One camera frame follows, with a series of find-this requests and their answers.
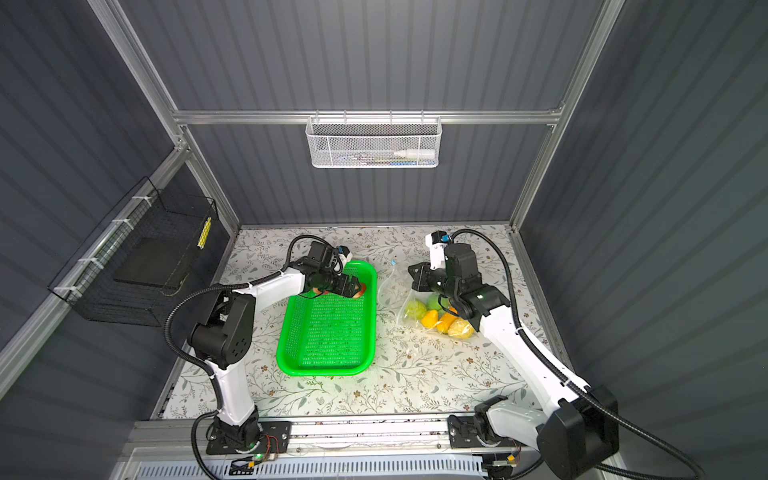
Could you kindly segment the orange carrot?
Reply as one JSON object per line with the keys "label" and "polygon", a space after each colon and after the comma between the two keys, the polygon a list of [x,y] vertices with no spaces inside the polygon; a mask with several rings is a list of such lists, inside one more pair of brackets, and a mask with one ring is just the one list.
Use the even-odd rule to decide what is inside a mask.
{"label": "orange carrot", "polygon": [[434,328],[441,334],[447,334],[451,325],[458,319],[450,312],[445,312],[435,323]]}

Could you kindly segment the small yellow lemon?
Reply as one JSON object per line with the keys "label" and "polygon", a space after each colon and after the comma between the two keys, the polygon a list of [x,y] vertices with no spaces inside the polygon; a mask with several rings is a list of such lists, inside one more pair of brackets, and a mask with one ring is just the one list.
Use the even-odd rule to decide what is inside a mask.
{"label": "small yellow lemon", "polygon": [[426,329],[434,329],[440,320],[437,310],[429,310],[420,320],[421,325]]}

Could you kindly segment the clear zip top bag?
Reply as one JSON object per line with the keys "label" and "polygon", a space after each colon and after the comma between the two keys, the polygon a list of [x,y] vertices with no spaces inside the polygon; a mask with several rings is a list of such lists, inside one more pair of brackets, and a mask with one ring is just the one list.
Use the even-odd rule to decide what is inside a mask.
{"label": "clear zip top bag", "polygon": [[398,326],[414,327],[454,340],[468,340],[476,334],[467,320],[456,315],[447,298],[412,290],[406,268],[394,260],[386,265],[377,301],[382,314]]}

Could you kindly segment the green custard apple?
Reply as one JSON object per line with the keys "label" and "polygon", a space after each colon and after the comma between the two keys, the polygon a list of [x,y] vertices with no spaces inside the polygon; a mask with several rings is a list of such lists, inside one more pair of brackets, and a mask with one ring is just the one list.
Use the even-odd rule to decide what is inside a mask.
{"label": "green custard apple", "polygon": [[406,319],[420,321],[427,313],[427,306],[417,299],[409,300],[405,305],[404,317]]}

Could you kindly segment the red apple slice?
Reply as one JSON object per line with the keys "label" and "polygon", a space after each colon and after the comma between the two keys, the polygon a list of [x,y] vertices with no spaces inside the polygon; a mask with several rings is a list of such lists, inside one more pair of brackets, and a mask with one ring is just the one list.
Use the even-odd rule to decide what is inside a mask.
{"label": "red apple slice", "polygon": [[361,298],[367,290],[367,286],[365,284],[360,285],[360,289],[353,295],[353,299],[359,299]]}

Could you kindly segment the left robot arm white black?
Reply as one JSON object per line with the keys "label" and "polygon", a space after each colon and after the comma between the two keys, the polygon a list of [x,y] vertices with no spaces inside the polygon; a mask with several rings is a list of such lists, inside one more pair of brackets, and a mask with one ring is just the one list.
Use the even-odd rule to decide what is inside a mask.
{"label": "left robot arm white black", "polygon": [[215,285],[191,294],[195,324],[188,337],[188,361],[211,380],[217,407],[214,431],[231,448],[244,451],[261,438],[259,416],[248,391],[243,359],[253,338],[255,315],[292,296],[315,293],[359,298],[365,284],[343,272],[351,259],[346,246],[310,235],[309,253],[274,273],[242,284]]}

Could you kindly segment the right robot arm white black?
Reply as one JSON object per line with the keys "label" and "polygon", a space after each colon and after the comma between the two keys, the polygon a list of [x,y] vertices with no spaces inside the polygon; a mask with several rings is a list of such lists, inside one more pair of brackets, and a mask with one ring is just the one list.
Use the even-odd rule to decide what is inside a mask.
{"label": "right robot arm white black", "polygon": [[446,297],[460,318],[500,350],[538,402],[521,407],[497,395],[475,406],[471,417],[452,416],[452,445],[516,441],[538,451],[560,479],[575,479],[616,454],[617,423],[572,391],[589,385],[520,323],[507,295],[483,281],[471,246],[444,231],[428,235],[425,243],[429,261],[408,268],[413,290]]}

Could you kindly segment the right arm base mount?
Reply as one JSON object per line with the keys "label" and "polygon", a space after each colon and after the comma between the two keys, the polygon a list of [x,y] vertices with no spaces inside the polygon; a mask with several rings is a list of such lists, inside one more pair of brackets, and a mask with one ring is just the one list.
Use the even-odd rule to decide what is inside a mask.
{"label": "right arm base mount", "polygon": [[501,437],[494,433],[485,420],[476,415],[449,415],[447,431],[450,446],[454,449],[511,448],[518,449],[524,443],[517,439]]}

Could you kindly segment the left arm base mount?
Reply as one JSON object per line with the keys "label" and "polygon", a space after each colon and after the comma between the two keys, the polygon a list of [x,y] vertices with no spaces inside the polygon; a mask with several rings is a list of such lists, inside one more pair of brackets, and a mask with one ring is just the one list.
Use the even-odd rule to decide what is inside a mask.
{"label": "left arm base mount", "polygon": [[206,432],[207,455],[282,454],[287,451],[293,424],[251,422],[232,426],[215,417]]}

